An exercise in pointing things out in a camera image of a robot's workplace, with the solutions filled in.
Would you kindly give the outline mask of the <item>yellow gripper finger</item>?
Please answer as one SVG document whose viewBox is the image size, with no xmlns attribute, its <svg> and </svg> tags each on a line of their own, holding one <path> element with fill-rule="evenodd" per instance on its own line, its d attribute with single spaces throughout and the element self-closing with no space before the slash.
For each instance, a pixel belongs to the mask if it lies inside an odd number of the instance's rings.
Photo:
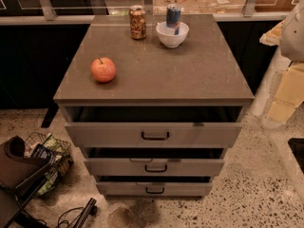
<svg viewBox="0 0 304 228">
<path fill-rule="evenodd" d="M 279 46 L 280 45 L 280 37 L 282 26 L 284 22 L 281 21 L 273 28 L 268 30 L 266 33 L 263 33 L 262 36 L 259 38 L 259 42 L 266 46 Z"/>
<path fill-rule="evenodd" d="M 281 77 L 267 117 L 277 123 L 288 121 L 304 102 L 304 63 L 294 63 Z"/>
</svg>

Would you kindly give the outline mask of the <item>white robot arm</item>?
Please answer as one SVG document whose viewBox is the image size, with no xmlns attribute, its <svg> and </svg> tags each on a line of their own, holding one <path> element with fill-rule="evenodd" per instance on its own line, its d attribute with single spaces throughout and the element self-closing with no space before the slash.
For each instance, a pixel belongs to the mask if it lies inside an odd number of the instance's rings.
<svg viewBox="0 0 304 228">
<path fill-rule="evenodd" d="M 304 102 L 304 0 L 287 17 L 264 33 L 259 42 L 279 46 L 281 55 L 292 61 L 283 73 L 267 118 L 284 123 Z"/>
</svg>

